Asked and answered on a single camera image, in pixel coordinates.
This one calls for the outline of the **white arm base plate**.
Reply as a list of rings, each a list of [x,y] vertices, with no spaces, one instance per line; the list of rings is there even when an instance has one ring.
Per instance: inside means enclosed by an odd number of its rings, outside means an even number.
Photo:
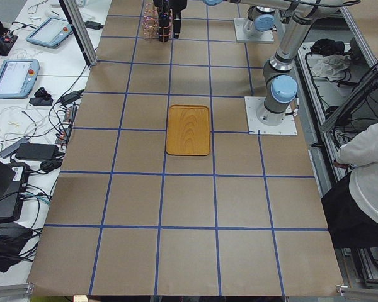
[[[271,113],[265,108],[265,97],[244,98],[248,132],[252,135],[297,135],[292,108],[287,106],[284,113]]]

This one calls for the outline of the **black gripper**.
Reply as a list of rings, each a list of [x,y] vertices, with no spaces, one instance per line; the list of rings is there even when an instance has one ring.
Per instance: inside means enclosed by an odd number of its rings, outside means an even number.
[[[155,7],[161,11],[173,11],[173,38],[179,39],[181,33],[181,12],[187,7],[187,0],[153,0]]]

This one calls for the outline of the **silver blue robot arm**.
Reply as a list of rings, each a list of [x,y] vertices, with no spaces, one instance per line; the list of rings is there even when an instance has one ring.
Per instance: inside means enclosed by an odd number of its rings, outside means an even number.
[[[289,75],[297,51],[312,24],[332,15],[345,6],[359,1],[242,1],[249,5],[244,32],[248,35],[265,32],[273,27],[274,16],[267,12],[290,12],[290,21],[274,55],[263,66],[266,98],[256,110],[257,119],[268,126],[277,126],[284,119],[286,109],[297,94],[296,81]]]
[[[275,24],[275,9],[263,6],[250,6],[243,25],[243,32],[247,37],[261,37],[271,31]]]

